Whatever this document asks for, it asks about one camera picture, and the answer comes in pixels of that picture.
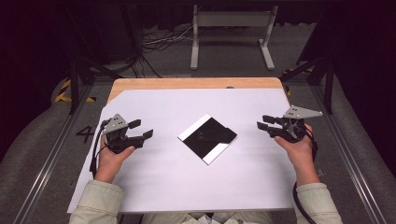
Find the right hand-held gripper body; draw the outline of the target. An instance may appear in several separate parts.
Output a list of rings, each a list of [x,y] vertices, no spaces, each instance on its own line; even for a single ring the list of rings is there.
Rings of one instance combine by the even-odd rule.
[[[304,120],[321,117],[322,115],[321,111],[292,105],[283,115],[283,123],[280,128],[273,127],[274,130],[269,132],[269,135],[272,138],[279,136],[290,143],[297,143],[307,135]]]

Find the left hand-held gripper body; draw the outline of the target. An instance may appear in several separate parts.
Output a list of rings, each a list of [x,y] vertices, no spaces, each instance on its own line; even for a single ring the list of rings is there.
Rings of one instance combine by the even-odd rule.
[[[135,141],[136,136],[128,137],[129,130],[127,122],[120,114],[116,114],[113,118],[108,120],[105,125],[104,135],[106,146],[116,154],[121,153],[127,147],[141,148],[143,144],[138,144]]]

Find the person's right hand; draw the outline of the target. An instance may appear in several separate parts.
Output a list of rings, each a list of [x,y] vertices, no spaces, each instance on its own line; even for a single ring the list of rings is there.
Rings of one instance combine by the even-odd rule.
[[[313,160],[313,143],[307,135],[297,143],[290,143],[280,136],[274,140],[286,150],[296,173],[298,187],[320,182]]]

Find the person's left hand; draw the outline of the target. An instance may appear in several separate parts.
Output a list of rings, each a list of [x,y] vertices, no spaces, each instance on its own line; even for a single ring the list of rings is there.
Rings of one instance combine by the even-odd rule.
[[[101,151],[99,152],[99,164],[94,180],[112,184],[117,173],[125,160],[135,151],[134,147],[127,147],[121,153],[115,154],[101,139]]]

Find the white paper sheet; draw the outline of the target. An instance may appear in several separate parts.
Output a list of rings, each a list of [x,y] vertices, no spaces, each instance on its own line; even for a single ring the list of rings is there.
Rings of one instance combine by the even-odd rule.
[[[262,116],[282,116],[281,89],[123,91],[102,110],[140,120],[132,135],[152,131],[122,165],[115,183],[124,191],[123,213],[283,210],[292,207],[295,174],[286,155],[257,127]],[[205,163],[179,135],[208,115],[235,139]]]

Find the black metal stand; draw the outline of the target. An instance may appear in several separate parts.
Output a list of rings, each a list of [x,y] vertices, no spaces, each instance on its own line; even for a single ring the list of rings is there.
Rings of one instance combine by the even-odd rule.
[[[332,56],[336,44],[334,38],[337,33],[336,17],[333,13],[334,7],[328,7],[324,10],[303,48],[297,61],[297,67],[279,78],[281,82],[285,82],[311,68],[312,71],[306,78],[306,82],[310,86],[317,86],[322,79],[325,79],[323,104],[329,114],[332,113],[334,80]]]
[[[72,111],[79,105],[78,84],[95,76],[117,79],[142,56],[141,8],[127,3],[62,4],[58,16],[69,56]]]

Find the yellow black hazard tape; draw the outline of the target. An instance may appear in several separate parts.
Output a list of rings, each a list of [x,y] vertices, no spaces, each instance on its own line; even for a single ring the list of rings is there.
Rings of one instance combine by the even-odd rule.
[[[71,86],[71,79],[67,78],[62,85],[59,93],[55,97],[55,102],[71,102],[72,98],[70,96],[66,96],[67,89]]]

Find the person's light jacket torso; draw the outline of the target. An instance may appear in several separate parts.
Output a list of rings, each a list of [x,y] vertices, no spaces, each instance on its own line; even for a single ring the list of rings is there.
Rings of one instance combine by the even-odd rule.
[[[146,214],[141,224],[273,224],[267,212]]]

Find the white metal stand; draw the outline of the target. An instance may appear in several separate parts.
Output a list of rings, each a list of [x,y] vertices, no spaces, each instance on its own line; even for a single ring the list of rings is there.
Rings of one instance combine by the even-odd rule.
[[[196,70],[199,62],[199,28],[200,27],[263,27],[264,36],[258,40],[264,62],[269,71],[275,65],[268,49],[269,39],[275,25],[278,6],[264,11],[201,11],[197,5],[193,7],[190,69]]]

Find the aluminium floor rail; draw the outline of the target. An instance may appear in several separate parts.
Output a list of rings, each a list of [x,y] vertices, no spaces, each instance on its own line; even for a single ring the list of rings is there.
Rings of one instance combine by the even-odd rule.
[[[64,146],[66,142],[66,138],[71,132],[73,125],[75,124],[78,114],[80,113],[82,107],[84,106],[86,99],[89,97],[89,94],[92,91],[92,85],[83,86],[81,91],[78,92],[78,103],[71,115],[66,117],[64,125],[61,129],[60,134],[58,135],[54,145],[52,146],[48,157],[46,158],[42,168],[40,169],[38,175],[35,178],[35,182],[31,187],[28,195],[26,196],[19,213],[14,218],[12,224],[27,224],[30,216],[32,215],[35,206],[45,189],[50,176],[56,166],[57,161],[59,160],[62,152],[64,151]]]
[[[335,118],[329,113],[324,103],[324,95],[321,93],[320,87],[312,86],[311,91],[318,102],[320,110],[323,112],[324,118],[330,126],[331,133],[333,134],[338,146],[339,154],[372,224],[388,224],[367,184],[366,178],[361,172],[360,167],[347,145],[346,139],[341,133],[341,129],[339,128]]]

